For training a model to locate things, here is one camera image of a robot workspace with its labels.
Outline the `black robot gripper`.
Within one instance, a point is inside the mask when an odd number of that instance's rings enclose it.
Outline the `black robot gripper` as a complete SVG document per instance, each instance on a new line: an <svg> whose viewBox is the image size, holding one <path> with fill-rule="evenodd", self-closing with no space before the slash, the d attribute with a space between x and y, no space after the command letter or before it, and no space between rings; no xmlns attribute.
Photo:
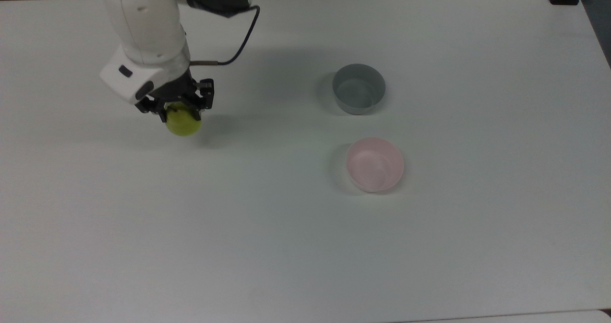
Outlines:
<svg viewBox="0 0 611 323"><path fill-rule="evenodd" d="M201 121L201 112L211 109L215 95L213 79L196 81L190 70L179 78L163 85L155 85L148 81L136 91L135 107L142 113L159 115L162 123L167 122L165 106L171 103L182 103L192 110L196 121Z"/></svg>

